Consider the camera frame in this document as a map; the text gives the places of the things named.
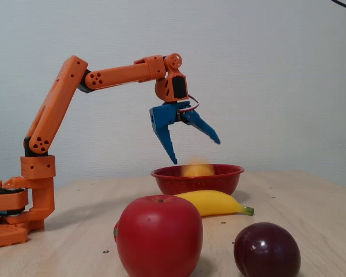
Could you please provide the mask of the blue gripper body black servo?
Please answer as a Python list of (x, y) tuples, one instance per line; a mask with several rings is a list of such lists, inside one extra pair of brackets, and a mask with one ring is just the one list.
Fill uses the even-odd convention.
[(181, 109), (191, 107), (190, 101), (163, 103), (161, 106), (149, 110), (153, 129), (162, 128), (179, 122), (183, 115)]

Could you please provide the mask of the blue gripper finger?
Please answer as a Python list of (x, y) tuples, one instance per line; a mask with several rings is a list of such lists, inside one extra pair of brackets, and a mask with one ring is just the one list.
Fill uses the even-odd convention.
[(168, 129), (168, 126), (167, 125), (163, 125), (163, 126), (154, 125), (153, 130), (154, 130), (155, 135), (157, 136), (157, 138), (161, 142), (163, 148), (165, 149), (167, 155), (169, 156), (169, 158), (173, 162), (173, 164), (177, 164), (178, 162), (177, 162), (177, 159), (175, 156), (175, 152), (174, 152), (173, 144), (171, 141), (171, 136), (170, 136), (170, 131)]
[(215, 132), (215, 130), (208, 125), (195, 110), (185, 111), (182, 113), (182, 122), (198, 129), (200, 132), (206, 134), (216, 144), (220, 144), (221, 141)]

